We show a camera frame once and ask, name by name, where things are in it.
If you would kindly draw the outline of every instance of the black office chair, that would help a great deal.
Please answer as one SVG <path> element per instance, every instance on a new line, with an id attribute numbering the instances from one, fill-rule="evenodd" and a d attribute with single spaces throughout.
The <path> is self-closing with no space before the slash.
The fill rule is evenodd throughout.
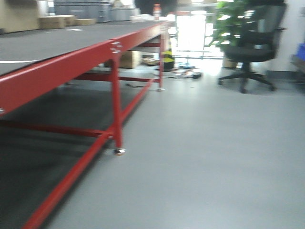
<path id="1" fill-rule="evenodd" d="M 279 35 L 283 28 L 279 24 L 286 10 L 284 0 L 252 0 L 246 7 L 242 33 L 238 46 L 228 46 L 225 55 L 234 62 L 242 62 L 241 73 L 234 73 L 219 78 L 222 80 L 241 78 L 240 92 L 246 93 L 245 85 L 248 79 L 253 79 L 269 85 L 271 91 L 275 86 L 263 75 L 251 71 L 252 62 L 264 62 L 275 57 Z"/>

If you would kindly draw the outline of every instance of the bottle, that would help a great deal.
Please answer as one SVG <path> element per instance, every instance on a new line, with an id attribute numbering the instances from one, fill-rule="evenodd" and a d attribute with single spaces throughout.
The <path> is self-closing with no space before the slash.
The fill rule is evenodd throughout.
<path id="1" fill-rule="evenodd" d="M 153 7 L 154 20 L 158 21 L 161 16 L 161 7 L 159 3 L 156 3 Z"/>

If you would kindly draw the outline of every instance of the gray tabletop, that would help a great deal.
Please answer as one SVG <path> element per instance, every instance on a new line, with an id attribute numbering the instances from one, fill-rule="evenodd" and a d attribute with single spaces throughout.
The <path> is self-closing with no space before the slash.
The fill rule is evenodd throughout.
<path id="1" fill-rule="evenodd" d="M 0 75 L 90 45 L 155 25 L 147 21 L 111 21 L 64 29 L 34 30 L 0 35 Z"/>

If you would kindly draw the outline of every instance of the red metal table frame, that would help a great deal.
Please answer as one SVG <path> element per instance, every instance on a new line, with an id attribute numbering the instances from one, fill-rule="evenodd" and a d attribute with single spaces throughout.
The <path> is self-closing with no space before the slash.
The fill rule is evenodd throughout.
<path id="1" fill-rule="evenodd" d="M 158 78 L 146 79 L 120 77 L 118 74 L 120 55 L 122 52 L 139 45 L 153 46 L 160 47 L 161 59 L 164 50 L 164 35 L 166 30 L 167 22 L 160 22 L 154 26 L 121 37 L 116 37 L 105 42 L 97 43 L 81 50 L 38 62 L 20 70 L 0 76 L 0 116 L 9 113 L 21 105 L 72 79 L 109 81 L 112 83 L 114 121 L 107 130 L 79 129 L 49 125 L 28 125 L 11 121 L 0 121 L 0 125 L 2 126 L 96 138 L 91 147 L 72 167 L 63 180 L 33 212 L 32 216 L 22 227 L 23 229 L 36 229 L 43 223 L 108 139 L 113 139 L 115 141 L 118 150 L 117 152 L 120 153 L 122 148 L 122 122 L 138 104 L 152 83 L 158 83 L 159 88 L 162 88 L 163 72 L 163 64 L 160 62 L 160 73 Z M 145 43 L 155 37 L 160 37 L 160 43 Z M 112 70 L 109 75 L 86 73 L 93 67 L 109 59 L 112 62 Z M 121 110 L 119 80 L 147 82 L 124 110 Z"/>

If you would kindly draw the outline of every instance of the blue box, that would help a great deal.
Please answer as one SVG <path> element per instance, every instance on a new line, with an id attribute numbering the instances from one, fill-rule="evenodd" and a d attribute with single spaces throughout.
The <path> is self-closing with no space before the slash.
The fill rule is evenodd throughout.
<path id="1" fill-rule="evenodd" d="M 300 44 L 296 56 L 305 61 L 305 44 Z"/>

